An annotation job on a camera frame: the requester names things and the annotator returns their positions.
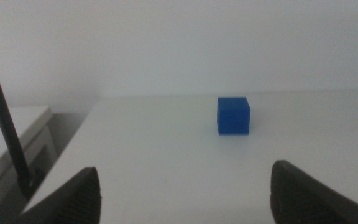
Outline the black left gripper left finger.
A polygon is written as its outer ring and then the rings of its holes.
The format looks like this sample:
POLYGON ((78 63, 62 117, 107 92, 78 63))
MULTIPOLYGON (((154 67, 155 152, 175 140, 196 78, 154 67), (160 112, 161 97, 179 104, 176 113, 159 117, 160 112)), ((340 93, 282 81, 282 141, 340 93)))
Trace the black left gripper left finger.
POLYGON ((96 168, 85 167, 60 188, 20 215, 22 224, 98 224, 101 189, 96 168))

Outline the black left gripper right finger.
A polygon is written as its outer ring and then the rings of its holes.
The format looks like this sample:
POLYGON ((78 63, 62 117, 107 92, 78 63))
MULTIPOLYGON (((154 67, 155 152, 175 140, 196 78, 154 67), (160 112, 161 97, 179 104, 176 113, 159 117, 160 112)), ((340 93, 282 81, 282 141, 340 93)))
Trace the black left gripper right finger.
POLYGON ((270 209, 275 223, 358 223, 358 203, 285 160, 272 167, 270 209))

